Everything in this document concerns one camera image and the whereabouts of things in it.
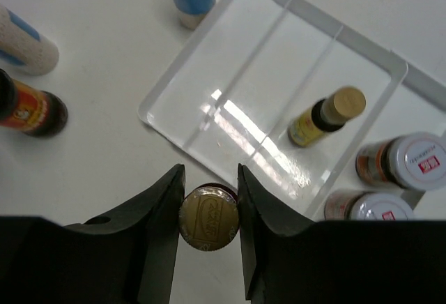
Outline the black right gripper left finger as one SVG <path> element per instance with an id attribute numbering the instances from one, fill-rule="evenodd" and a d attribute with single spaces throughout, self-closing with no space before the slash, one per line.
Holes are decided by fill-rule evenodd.
<path id="1" fill-rule="evenodd" d="M 185 168 L 121 205 L 61 226 L 1 218 L 2 303 L 168 303 Z"/>

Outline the red-lid chili sauce jar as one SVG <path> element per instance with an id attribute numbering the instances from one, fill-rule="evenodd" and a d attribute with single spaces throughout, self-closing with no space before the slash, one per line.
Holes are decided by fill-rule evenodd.
<path id="1" fill-rule="evenodd" d="M 31 137 L 52 137 L 68 121 L 65 103 L 50 92 L 32 88 L 1 71 L 1 126 Z"/>

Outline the white-lid chili sauce jar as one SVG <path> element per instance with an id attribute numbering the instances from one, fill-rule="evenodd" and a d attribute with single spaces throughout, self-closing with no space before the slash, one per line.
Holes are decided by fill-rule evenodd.
<path id="1" fill-rule="evenodd" d="M 355 169 L 369 185 L 436 190 L 445 186 L 445 140 L 415 132 L 365 144 L 357 152 Z"/>

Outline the small yellow-label bottle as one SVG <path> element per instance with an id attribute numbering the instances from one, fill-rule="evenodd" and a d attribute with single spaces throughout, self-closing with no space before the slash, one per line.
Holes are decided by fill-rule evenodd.
<path id="1" fill-rule="evenodd" d="M 361 90 L 353 86 L 337 89 L 292 120 L 287 130 L 289 139 L 296 146 L 310 146 L 341 130 L 346 123 L 361 115 L 366 105 L 367 100 Z"/>
<path id="2" fill-rule="evenodd" d="M 193 248 L 219 250 L 238 233 L 238 196 L 220 183 L 200 185 L 181 204 L 178 224 L 181 236 Z"/>

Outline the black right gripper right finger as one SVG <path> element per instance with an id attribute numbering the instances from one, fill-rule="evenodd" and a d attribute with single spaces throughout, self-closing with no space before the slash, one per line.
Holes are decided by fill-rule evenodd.
<path id="1" fill-rule="evenodd" d="M 245 297 L 251 303 L 444 303 L 443 221 L 319 221 L 238 166 Z"/>

